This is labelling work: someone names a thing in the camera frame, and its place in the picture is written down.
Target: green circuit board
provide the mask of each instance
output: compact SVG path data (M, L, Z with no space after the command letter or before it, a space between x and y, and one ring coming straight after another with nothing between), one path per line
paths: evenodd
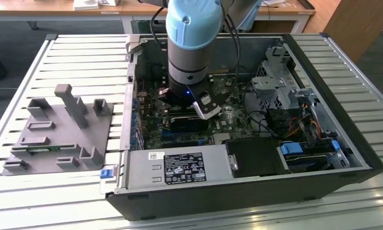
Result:
M213 77L213 89L215 93L227 89L231 79L229 77ZM239 83L222 106L221 113L209 120L209 128L201 132L174 133L170 130L169 122L173 118L182 116L197 116L194 108L182 115L169 115L167 111L181 110L179 107L166 104L158 99L157 82L146 83L141 100L141 114L143 125L145 149L161 149L186 146L203 146L215 144L215 134L229 133L230 138L246 138L253 136L251 122L247 117L241 99L245 92L246 83Z

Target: slotted metal surface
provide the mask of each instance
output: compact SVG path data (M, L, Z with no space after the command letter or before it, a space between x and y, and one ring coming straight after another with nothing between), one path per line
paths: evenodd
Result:
M383 97L328 39L318 34L294 37L383 160ZM61 103L53 93L58 83L73 84L73 93L85 102L102 95L115 103L106 164L119 162L125 43L125 35L61 35L44 43L0 122L0 172L30 116L23 107L31 97L47 96L50 103ZM321 200L142 222L125 220L101 194L99 181L99 171L0 176L0 229L383 229L383 173Z

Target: gray 3d printed holder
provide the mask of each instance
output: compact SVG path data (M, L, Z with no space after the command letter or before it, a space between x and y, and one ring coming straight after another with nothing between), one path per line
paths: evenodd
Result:
M44 98L31 100L31 116L6 161L4 175L102 169L114 104L105 99L85 104L71 91L70 84L57 86L55 95L65 105L50 105Z

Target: motherboard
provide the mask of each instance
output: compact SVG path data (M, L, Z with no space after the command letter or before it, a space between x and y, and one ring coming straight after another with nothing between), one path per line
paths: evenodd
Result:
M213 75L214 92L229 91L233 80L227 75ZM253 136L253 126L241 103L246 83L238 83L222 106L222 112L202 120L193 106L170 105L159 100L165 81L143 81L138 85L145 149L165 149L222 144L231 138Z

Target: red wire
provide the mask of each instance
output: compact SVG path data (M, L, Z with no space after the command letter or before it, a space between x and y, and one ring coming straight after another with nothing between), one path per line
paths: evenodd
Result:
M291 131L291 129L293 129L293 126L291 126L291 125L293 125L293 121L297 120L297 119L298 119L298 117L294 117L294 118L291 119L291 121L290 121L290 131Z

